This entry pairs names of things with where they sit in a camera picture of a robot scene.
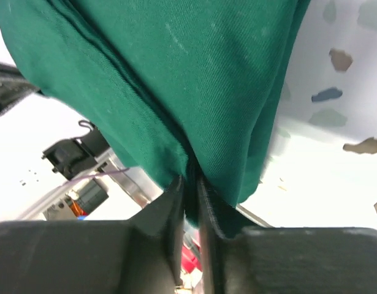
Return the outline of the green surgical drape cloth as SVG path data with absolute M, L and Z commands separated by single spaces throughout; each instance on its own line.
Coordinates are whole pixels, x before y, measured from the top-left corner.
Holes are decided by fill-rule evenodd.
M 128 167 L 203 174 L 235 206 L 259 184 L 308 1 L 0 1 L 19 71 L 88 118 Z

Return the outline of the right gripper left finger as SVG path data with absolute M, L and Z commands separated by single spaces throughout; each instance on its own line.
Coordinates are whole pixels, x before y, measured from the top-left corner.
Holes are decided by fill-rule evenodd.
M 173 293 L 185 183 L 128 220 L 0 223 L 0 293 Z

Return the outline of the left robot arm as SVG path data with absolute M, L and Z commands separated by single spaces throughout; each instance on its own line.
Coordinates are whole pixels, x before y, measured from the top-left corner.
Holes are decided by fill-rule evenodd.
M 40 94 L 40 89 L 22 76 L 16 67 L 0 63 L 0 116 L 35 93 Z

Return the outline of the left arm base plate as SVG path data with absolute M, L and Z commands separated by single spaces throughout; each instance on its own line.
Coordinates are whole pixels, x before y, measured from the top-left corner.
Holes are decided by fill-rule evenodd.
M 61 174 L 68 181 L 94 167 L 97 164 L 96 158 L 109 149 L 109 144 L 93 123 L 83 119 L 78 125 L 88 128 L 89 132 L 81 137 L 57 141 L 42 153 L 42 159 L 52 164 L 52 172 Z M 94 179 L 89 179 L 76 194 L 76 199 L 65 195 L 59 203 L 51 205 L 44 211 L 45 218 L 84 219 L 109 197 Z

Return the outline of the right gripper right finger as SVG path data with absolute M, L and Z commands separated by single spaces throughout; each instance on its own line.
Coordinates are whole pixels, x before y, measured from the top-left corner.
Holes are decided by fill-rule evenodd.
M 205 293 L 377 293 L 377 230 L 264 228 L 197 181 Z

